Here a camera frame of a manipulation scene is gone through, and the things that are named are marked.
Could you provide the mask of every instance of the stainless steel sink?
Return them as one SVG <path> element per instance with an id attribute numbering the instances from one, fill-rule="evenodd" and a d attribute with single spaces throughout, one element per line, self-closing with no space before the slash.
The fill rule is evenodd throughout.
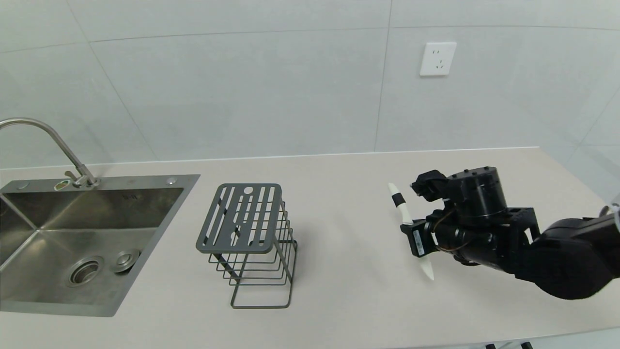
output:
<path id="1" fill-rule="evenodd" d="M 96 188 L 60 190 L 62 179 L 7 184 L 0 310 L 113 316 L 198 177 L 101 178 Z"/>

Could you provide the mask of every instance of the faucet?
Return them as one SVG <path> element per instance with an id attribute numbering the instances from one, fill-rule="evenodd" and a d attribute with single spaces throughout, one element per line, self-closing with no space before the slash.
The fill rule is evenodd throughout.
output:
<path id="1" fill-rule="evenodd" d="M 58 132 L 52 129 L 51 126 L 39 120 L 29 119 L 27 117 L 15 117 L 12 119 L 0 120 L 0 130 L 12 125 L 31 125 L 47 132 L 47 134 L 50 135 L 54 142 L 58 144 L 63 153 L 69 158 L 69 160 L 71 160 L 73 165 L 76 167 L 77 172 L 80 174 L 80 177 L 78 178 L 71 171 L 67 171 L 64 173 L 65 176 L 71 178 L 73 186 L 80 188 L 85 183 L 87 186 L 97 186 L 99 184 L 99 179 L 95 178 L 88 170 L 86 165 L 79 161 L 78 157 L 71 151 L 67 143 L 65 143 L 64 140 L 60 138 Z"/>

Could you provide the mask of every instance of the white wall socket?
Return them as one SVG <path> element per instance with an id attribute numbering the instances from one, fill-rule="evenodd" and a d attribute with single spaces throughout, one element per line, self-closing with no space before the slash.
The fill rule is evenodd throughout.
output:
<path id="1" fill-rule="evenodd" d="M 422 57 L 420 76 L 448 75 L 456 42 L 427 42 Z"/>

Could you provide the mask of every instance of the sink drain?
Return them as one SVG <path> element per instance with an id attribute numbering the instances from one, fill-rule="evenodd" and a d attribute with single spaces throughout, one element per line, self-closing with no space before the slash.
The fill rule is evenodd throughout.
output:
<path id="1" fill-rule="evenodd" d="M 99 256 L 83 258 L 69 269 L 66 285 L 69 287 L 82 286 L 94 279 L 103 266 L 104 260 Z"/>

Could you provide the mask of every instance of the dish rack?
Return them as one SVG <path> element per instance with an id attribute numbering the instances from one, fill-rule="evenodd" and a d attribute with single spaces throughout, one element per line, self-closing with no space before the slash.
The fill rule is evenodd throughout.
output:
<path id="1" fill-rule="evenodd" d="M 290 305 L 297 241 L 279 184 L 219 186 L 196 249 L 210 254 L 209 263 L 216 264 L 216 270 L 234 286 L 232 308 L 281 309 Z M 285 288 L 283 302 L 273 301 L 274 288 L 279 294 Z M 237 297 L 246 292 L 248 300 L 239 302 Z"/>

